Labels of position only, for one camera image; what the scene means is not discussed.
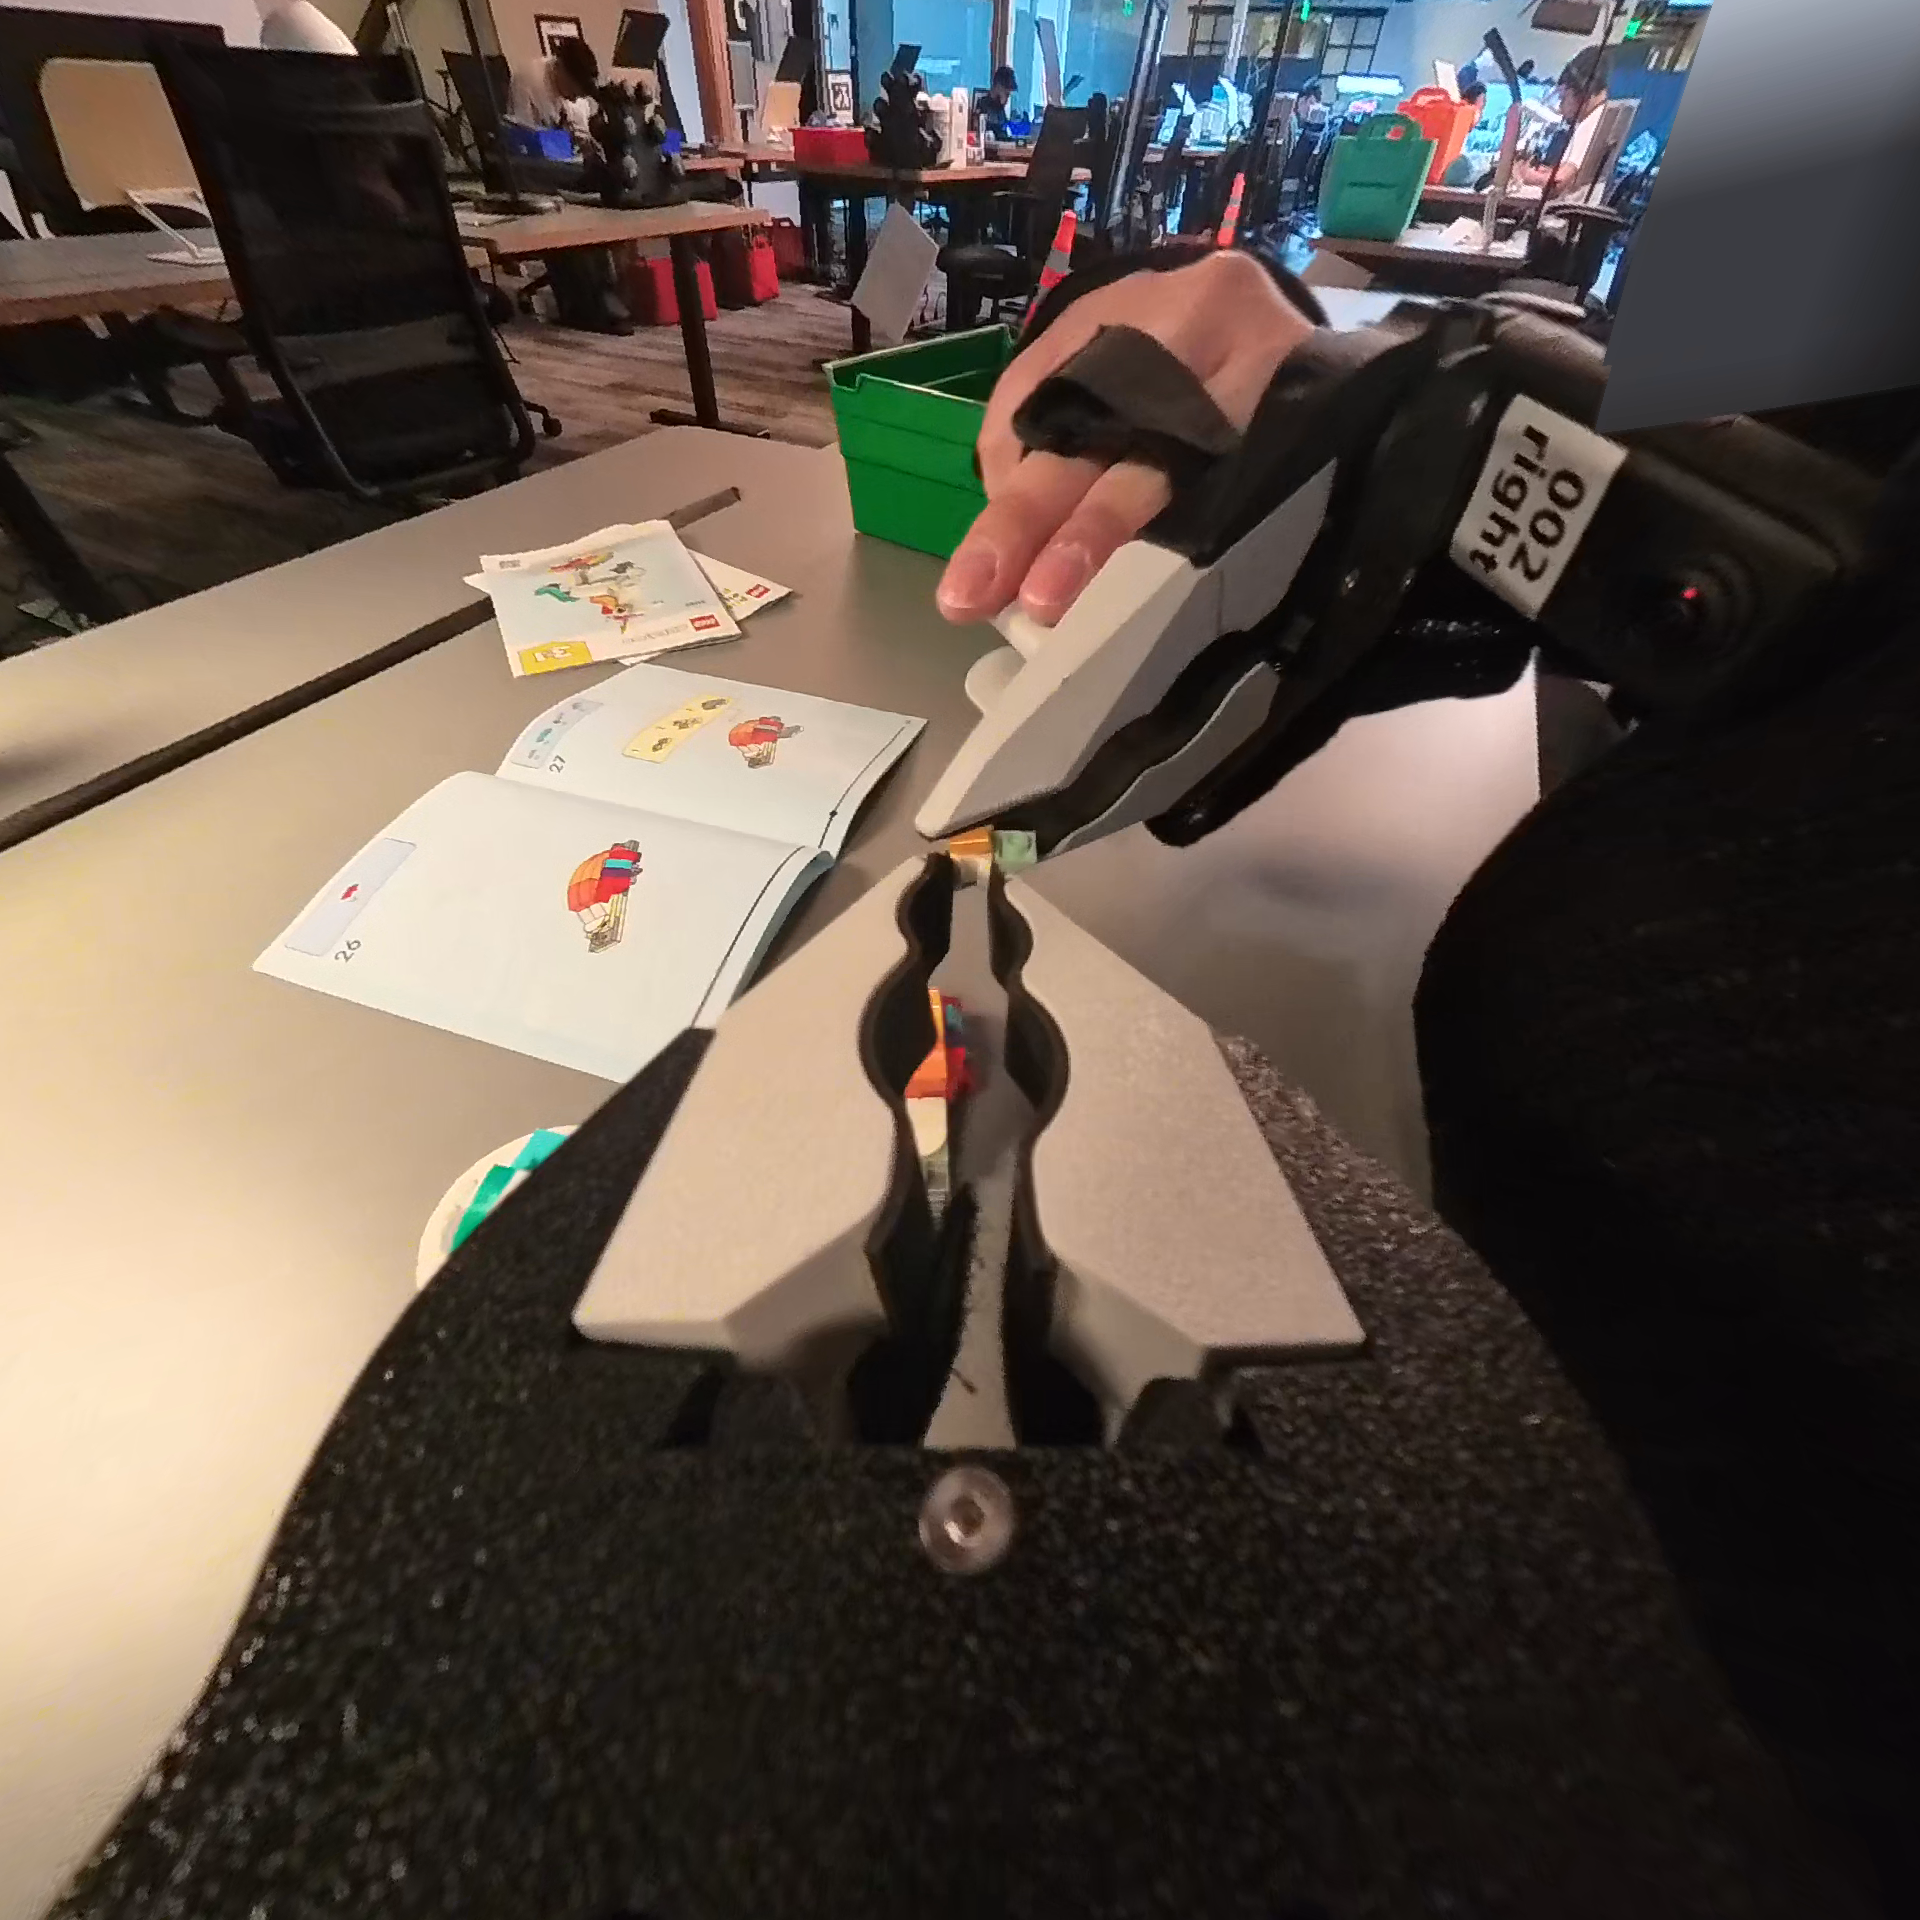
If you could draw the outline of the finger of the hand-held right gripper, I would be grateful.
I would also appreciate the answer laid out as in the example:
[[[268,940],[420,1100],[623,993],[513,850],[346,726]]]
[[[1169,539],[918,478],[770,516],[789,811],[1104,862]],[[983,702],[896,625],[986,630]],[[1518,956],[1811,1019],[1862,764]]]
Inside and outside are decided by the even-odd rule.
[[[999,617],[1006,646],[983,660],[979,717],[933,783],[916,830],[1032,830],[1052,798],[1127,723],[1198,706],[1203,687],[1250,663],[1238,643],[1274,616],[1332,510],[1337,466],[1321,463],[1215,561],[1152,541],[1112,552],[1052,627]]]
[[[1127,723],[1062,791],[1034,802],[1034,855],[1090,847],[1184,802],[1260,732],[1280,685],[1282,673],[1254,660],[1234,678],[1203,687],[1191,707]]]

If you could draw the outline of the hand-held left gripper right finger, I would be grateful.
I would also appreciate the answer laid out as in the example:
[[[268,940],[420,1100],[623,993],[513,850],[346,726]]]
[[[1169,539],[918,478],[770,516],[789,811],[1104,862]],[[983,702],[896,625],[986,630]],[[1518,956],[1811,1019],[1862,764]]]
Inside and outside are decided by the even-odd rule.
[[[1031,1110],[999,1297],[1018,1443],[1103,1443],[1163,1382],[1330,1363],[1365,1325],[1213,1035],[1031,882],[988,890]]]

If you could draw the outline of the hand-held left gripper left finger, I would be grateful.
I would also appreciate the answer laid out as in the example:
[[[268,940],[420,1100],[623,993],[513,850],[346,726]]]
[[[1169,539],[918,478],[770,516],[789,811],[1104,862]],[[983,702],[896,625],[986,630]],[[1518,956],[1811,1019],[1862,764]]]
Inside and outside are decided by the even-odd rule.
[[[718,1019],[573,1308],[594,1342],[814,1369],[958,1342],[905,1086],[956,864],[890,873]]]

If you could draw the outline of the orange lego balloon build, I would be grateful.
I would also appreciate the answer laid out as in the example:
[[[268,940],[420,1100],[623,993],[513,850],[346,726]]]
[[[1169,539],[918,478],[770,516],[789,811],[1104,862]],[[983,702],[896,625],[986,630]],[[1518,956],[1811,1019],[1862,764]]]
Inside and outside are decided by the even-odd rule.
[[[978,1074],[973,1071],[973,1027],[965,1001],[943,990],[927,990],[936,1041],[905,1085],[905,1118],[916,1141],[926,1197],[941,1218],[958,1191],[965,1168],[965,1136],[973,1121]]]

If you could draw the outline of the white round lego base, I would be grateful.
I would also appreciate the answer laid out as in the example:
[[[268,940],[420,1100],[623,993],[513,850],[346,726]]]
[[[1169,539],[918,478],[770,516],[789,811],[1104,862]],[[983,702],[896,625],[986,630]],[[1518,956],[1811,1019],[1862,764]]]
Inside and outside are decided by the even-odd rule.
[[[539,1126],[504,1141],[462,1172],[431,1209],[415,1259],[415,1286],[425,1289],[445,1262],[521,1187],[578,1126]]]

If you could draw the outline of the lego leaflet with yellow corner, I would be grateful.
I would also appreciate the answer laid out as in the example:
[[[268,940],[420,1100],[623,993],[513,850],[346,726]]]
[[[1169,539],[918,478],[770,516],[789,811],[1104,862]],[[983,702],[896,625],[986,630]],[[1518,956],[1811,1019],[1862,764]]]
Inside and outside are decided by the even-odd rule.
[[[741,624],[669,521],[615,524],[576,541],[485,556],[488,599],[517,680],[604,660],[650,660],[724,643]]]

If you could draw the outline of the person's right hand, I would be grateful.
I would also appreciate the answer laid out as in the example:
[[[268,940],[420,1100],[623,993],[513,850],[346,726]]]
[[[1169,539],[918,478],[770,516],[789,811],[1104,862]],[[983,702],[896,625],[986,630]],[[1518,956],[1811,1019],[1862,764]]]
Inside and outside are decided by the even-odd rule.
[[[1158,339],[1245,428],[1280,362],[1315,323],[1258,257],[1221,249],[1178,268],[1118,277],[1068,303],[1006,368],[983,417],[974,451],[988,504],[941,577],[947,621],[989,621],[1021,606],[1052,625],[1104,561],[1165,514],[1165,474],[1027,453],[1014,434],[1021,404],[1104,327]]]

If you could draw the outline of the green plastic bin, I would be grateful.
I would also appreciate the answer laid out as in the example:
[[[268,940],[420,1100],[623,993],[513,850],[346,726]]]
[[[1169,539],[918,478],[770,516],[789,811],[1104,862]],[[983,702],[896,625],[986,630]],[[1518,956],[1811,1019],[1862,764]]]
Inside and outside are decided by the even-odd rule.
[[[986,505],[974,443],[1014,354],[1008,323],[826,367],[852,529],[946,561]]]

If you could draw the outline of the green tote bag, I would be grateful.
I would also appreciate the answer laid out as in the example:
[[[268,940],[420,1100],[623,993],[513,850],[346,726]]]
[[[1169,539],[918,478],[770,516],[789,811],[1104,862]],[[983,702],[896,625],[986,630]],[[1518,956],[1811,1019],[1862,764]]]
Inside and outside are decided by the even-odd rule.
[[[1377,112],[1332,140],[1315,216],[1325,238],[1397,243],[1425,197],[1433,141],[1420,119]]]

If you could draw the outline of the red tote bag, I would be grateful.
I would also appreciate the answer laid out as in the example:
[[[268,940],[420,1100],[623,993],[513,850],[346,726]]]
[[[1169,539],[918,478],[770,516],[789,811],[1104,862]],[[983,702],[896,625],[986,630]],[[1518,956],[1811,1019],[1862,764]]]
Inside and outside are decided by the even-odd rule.
[[[1397,112],[1431,141],[1427,183],[1442,183],[1454,160],[1467,152],[1467,140],[1483,112],[1483,86],[1469,84],[1452,91],[1445,84],[1421,84],[1398,99]]]

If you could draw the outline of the open instruction booklet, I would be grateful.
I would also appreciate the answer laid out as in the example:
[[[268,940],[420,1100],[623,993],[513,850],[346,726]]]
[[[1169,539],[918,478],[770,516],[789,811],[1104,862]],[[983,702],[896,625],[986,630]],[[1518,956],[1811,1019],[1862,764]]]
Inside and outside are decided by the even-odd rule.
[[[744,993],[922,729],[635,663],[421,796],[251,969],[625,1082]]]

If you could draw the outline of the white paper sign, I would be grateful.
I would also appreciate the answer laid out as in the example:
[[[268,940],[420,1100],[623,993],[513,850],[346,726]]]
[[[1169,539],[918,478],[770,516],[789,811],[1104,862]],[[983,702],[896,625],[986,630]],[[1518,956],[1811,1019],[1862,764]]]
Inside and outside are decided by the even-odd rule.
[[[947,321],[943,246],[908,205],[890,205],[852,284],[852,354],[896,348]]]

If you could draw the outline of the wooden office desk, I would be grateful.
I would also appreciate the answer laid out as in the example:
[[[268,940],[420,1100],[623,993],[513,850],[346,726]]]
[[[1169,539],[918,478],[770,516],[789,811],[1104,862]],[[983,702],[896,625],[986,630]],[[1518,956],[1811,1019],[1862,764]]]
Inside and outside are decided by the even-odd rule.
[[[708,317],[699,286],[699,252],[694,243],[699,237],[751,231],[768,222],[768,210],[721,201],[635,210],[563,205],[558,211],[475,211],[472,206],[462,206],[455,211],[455,227],[462,238],[485,246],[496,264],[639,242],[669,243],[694,412],[655,409],[650,418],[659,427],[710,428],[741,438],[768,438],[768,432],[724,418],[714,387]]]
[[[6,242],[6,331],[127,321],[134,368],[197,364],[204,427],[290,490],[417,509],[517,478],[537,432],[458,242],[382,272],[365,252],[228,242],[223,261],[143,237]]]

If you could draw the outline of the black mesh office chair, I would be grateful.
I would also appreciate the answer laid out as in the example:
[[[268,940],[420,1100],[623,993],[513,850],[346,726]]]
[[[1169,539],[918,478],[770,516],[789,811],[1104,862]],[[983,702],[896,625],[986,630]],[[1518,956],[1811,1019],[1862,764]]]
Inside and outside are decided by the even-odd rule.
[[[367,505],[519,478],[537,423],[406,59],[162,40],[154,65],[236,299],[199,345],[214,423]]]

